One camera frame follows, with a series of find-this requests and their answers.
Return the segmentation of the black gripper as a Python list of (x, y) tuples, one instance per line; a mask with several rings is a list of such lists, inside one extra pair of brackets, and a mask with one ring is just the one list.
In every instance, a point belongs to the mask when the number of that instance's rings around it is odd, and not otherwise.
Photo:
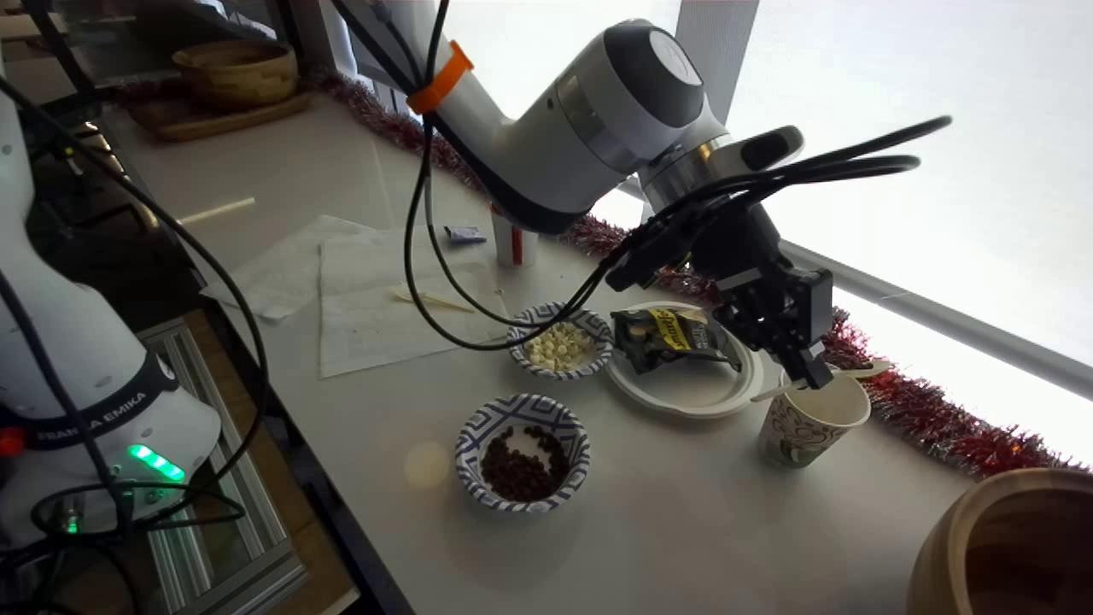
[(716, 317), (748, 349), (776, 356), (800, 387), (822, 391), (834, 381), (821, 360), (834, 321), (834, 273), (796, 267), (763, 204), (711, 215), (691, 267), (713, 283)]

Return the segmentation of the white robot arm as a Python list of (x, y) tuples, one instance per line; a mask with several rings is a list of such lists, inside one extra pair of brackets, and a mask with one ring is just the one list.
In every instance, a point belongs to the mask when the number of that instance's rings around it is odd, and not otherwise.
[(607, 283), (649, 283), (685, 260), (722, 295), (716, 321), (770, 354), (794, 382), (827, 387), (834, 281), (784, 258), (766, 175), (794, 129), (735, 144), (707, 105), (685, 46), (623, 22), (590, 38), (523, 118), (506, 118), (443, 34), (448, 0), (332, 0), (355, 43), (523, 228), (565, 234), (634, 177), (657, 215), (607, 264)]

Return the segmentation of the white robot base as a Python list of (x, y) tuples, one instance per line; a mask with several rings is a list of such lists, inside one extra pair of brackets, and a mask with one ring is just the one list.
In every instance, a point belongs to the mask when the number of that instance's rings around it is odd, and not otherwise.
[[(17, 105), (0, 100), (0, 277), (17, 295), (50, 360), (61, 391), (95, 437), (107, 469), (137, 482), (135, 512), (149, 518), (182, 498), (199, 465), (215, 450), (222, 421), (131, 332), (84, 283), (61, 277), (26, 239), (34, 182)], [(13, 548), (42, 540), (30, 511), (48, 496), (84, 489), (69, 532), (102, 532), (113, 520), (111, 492), (75, 425), (56, 399), (10, 307), (0, 307), (0, 405), (3, 421), (26, 446), (0, 492), (0, 530)]]

